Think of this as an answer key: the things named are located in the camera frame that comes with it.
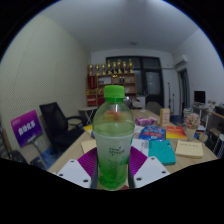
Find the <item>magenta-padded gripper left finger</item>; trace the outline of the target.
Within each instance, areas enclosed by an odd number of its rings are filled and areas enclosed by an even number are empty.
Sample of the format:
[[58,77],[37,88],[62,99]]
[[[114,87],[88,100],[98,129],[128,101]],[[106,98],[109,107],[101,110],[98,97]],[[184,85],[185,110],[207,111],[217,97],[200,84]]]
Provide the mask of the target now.
[[57,175],[83,188],[96,189],[98,185],[97,148],[78,160],[70,159]]

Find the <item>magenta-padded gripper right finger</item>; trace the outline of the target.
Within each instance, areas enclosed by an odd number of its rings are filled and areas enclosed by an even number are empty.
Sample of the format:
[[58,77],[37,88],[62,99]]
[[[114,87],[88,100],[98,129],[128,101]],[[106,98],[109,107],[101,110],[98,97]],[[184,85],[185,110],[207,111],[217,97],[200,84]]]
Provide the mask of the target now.
[[128,184],[130,189],[141,188],[168,176],[170,172],[155,157],[147,157],[132,147],[128,165]]

